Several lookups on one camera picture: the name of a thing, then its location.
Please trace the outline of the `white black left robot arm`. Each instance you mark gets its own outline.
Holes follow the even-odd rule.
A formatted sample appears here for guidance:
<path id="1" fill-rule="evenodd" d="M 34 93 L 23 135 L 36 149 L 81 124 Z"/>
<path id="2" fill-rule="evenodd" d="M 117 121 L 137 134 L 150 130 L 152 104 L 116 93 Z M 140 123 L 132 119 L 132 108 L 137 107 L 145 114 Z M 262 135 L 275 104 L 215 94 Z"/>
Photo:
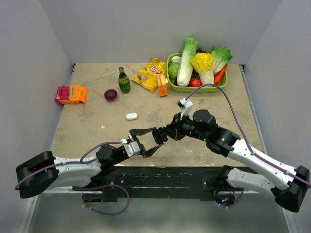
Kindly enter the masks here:
<path id="1" fill-rule="evenodd" d="M 15 190 L 22 199 L 66 186 L 96 190 L 101 184 L 99 176 L 111 173 L 115 165 L 133 156 L 151 157 L 167 140 L 158 128 L 131 129 L 127 138 L 100 143 L 80 159 L 61 158 L 44 151 L 16 168 Z"/>

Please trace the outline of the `black earbud charging case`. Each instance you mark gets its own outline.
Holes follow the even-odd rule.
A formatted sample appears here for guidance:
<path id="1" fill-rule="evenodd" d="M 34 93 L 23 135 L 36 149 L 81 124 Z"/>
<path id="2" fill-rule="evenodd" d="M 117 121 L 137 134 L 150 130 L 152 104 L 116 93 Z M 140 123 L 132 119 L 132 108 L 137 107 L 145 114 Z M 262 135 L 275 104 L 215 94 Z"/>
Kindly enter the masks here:
<path id="1" fill-rule="evenodd" d="M 158 145 L 166 143 L 168 141 L 167 135 L 163 132 L 162 127 L 153 129 L 152 135 Z"/>

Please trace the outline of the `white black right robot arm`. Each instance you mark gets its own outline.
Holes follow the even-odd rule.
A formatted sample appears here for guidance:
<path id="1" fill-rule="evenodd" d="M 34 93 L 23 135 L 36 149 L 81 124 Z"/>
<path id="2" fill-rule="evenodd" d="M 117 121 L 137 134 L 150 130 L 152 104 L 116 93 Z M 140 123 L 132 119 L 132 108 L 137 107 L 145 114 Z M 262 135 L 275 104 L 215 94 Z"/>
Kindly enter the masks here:
<path id="1" fill-rule="evenodd" d="M 287 165 L 255 149 L 237 134 L 218 126 L 216 118 L 208 110 L 197 110 L 192 118 L 178 113 L 160 132 L 176 141 L 185 136 L 204 141 L 213 153 L 236 160 L 253 170 L 253 173 L 248 173 L 225 166 L 211 185 L 223 191 L 231 187 L 255 191 L 273 197 L 288 211 L 299 211 L 310 184 L 309 170 L 303 166 Z"/>

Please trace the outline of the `white earbud charging case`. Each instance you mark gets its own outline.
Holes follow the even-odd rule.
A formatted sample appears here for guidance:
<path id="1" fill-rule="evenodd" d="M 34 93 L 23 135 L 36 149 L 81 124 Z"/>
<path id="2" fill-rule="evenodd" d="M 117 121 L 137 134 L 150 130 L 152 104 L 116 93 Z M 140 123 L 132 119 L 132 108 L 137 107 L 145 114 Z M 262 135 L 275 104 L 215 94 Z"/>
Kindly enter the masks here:
<path id="1" fill-rule="evenodd" d="M 137 113 L 128 113 L 125 118 L 128 121 L 136 120 L 138 118 L 138 114 Z"/>

